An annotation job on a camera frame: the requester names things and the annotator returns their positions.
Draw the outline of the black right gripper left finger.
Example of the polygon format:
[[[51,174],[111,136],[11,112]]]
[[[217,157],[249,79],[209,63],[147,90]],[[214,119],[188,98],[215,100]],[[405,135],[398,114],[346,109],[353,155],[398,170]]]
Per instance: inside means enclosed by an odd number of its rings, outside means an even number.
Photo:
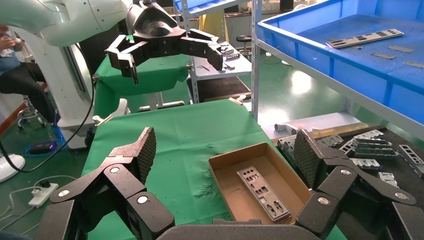
[[[175,226],[172,213],[146,188],[156,155],[146,127],[131,144],[115,147],[99,167],[57,189],[44,210],[37,240],[85,240],[115,212],[138,240],[155,240]]]

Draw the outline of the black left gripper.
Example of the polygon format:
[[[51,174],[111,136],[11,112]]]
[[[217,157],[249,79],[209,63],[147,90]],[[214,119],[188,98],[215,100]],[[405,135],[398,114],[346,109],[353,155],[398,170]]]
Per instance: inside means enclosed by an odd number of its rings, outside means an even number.
[[[218,37],[210,33],[179,27],[158,3],[152,0],[134,0],[128,7],[127,23],[133,40],[119,35],[105,50],[113,68],[121,75],[139,84],[137,66],[148,58],[184,54],[207,59],[217,71],[223,68],[223,55]]]

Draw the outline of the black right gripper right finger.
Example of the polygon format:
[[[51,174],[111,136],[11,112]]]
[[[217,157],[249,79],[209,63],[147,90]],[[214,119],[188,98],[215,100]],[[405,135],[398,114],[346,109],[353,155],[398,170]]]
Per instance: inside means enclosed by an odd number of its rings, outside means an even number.
[[[374,231],[388,232],[392,240],[422,240],[424,211],[408,192],[361,170],[341,150],[317,143],[301,129],[295,139],[294,158],[314,193],[296,217],[296,225],[325,240],[340,214],[353,203],[363,210],[372,207],[368,200],[355,198],[360,189],[378,203],[375,215],[365,216]]]

